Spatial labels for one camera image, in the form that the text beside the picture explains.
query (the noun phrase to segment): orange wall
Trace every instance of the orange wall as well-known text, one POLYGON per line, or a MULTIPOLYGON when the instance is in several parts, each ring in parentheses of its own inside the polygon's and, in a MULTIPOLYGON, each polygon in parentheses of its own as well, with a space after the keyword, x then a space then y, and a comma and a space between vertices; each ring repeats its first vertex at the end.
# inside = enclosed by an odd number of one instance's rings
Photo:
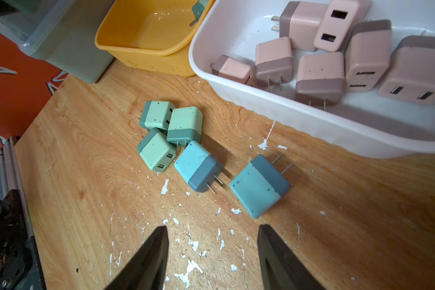
POLYGON ((52 96, 49 87, 56 90, 66 76, 55 78, 61 72, 23 54, 0 34, 0 136, 23 135, 52 96))

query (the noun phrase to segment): plastic bin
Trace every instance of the plastic bin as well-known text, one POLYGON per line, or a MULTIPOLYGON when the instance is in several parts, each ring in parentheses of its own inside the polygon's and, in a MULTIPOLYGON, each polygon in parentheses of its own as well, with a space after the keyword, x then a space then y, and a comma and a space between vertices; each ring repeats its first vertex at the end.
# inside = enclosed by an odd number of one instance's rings
POLYGON ((214 0, 209 0, 200 20, 190 26, 196 2, 116 0, 98 29, 95 44, 130 67, 193 76, 190 42, 214 0))
MULTIPOLYGON (((375 89, 347 94, 337 106, 323 111, 294 101, 296 78, 284 84, 282 91, 273 86, 267 92, 211 74, 210 64, 221 54, 254 65, 256 45, 279 36, 271 31, 271 16, 280 15, 288 2, 217 0, 192 40, 189 59, 193 70, 224 100, 355 154, 393 158, 435 153, 435 105, 424 107, 384 98, 375 89)), ((394 49, 405 36, 422 32, 435 35, 435 0, 372 0, 365 19, 391 20, 394 49)), ((302 55, 310 54, 293 53, 295 67, 302 55)))
POLYGON ((113 60, 94 44, 114 0, 44 0, 35 14, 0 17, 0 33, 30 57, 94 83, 113 60))

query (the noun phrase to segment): teal usb charger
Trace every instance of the teal usb charger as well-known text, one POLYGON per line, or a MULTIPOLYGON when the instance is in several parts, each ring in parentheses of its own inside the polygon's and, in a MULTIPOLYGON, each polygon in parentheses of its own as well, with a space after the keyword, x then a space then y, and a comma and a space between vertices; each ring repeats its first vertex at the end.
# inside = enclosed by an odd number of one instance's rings
POLYGON ((166 140, 166 135, 152 128, 137 146, 140 157, 151 171, 163 172, 176 158, 176 146, 166 140))
POLYGON ((282 172, 273 166, 282 155, 270 163, 266 157, 258 154, 230 184, 252 218, 258 218, 266 212, 290 189, 290 183, 283 174, 293 163, 282 172))
POLYGON ((166 132, 169 128, 171 115, 176 107, 170 101, 147 101, 143 108, 139 124, 141 127, 150 131, 158 128, 166 132))
POLYGON ((178 146, 187 146, 193 140, 200 142, 202 125, 203 114, 197 107, 174 109, 167 141, 178 146))
POLYGON ((174 167, 196 192, 203 193, 211 189, 215 193, 210 186, 215 179, 222 184, 218 178, 223 169, 222 164, 196 141, 190 142, 174 167))
POLYGON ((191 7, 191 11, 193 12, 193 16, 195 16, 195 20, 190 23, 190 26, 193 26, 198 22, 198 20, 200 20, 206 5, 208 5, 208 0, 198 0, 197 3, 191 7))

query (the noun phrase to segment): wooden tabletop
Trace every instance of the wooden tabletop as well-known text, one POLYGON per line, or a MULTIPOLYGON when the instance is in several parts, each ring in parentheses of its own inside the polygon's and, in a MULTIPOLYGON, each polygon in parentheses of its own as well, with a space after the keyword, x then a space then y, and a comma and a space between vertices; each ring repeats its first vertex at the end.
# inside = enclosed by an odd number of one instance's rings
POLYGON ((68 76, 16 154, 48 289, 102 289, 164 224, 166 290, 186 287, 175 274, 189 260, 203 271, 188 274, 190 289, 262 289, 261 224, 328 290, 435 289, 435 155, 360 157, 226 102, 197 76, 118 61, 97 84, 68 76), (148 100, 203 112, 201 143, 225 167, 217 194, 194 192, 173 166, 147 168, 136 147, 148 100), (280 153, 292 188, 252 219, 228 184, 257 154, 280 153))

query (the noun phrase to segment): blue usb charger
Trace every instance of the blue usb charger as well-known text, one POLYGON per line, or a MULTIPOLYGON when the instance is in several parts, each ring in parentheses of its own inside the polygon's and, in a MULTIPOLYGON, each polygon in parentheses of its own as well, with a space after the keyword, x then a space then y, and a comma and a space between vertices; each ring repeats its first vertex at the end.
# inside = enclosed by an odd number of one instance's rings
POLYGON ((223 169, 222 164, 196 141, 188 144, 174 167, 196 192, 203 193, 208 189, 214 192, 210 185, 215 179, 222 184, 218 178, 223 169))
POLYGON ((283 174, 293 163, 282 172, 273 166, 282 155, 270 163, 259 154, 231 182, 232 191, 252 218, 262 215, 290 189, 283 174))

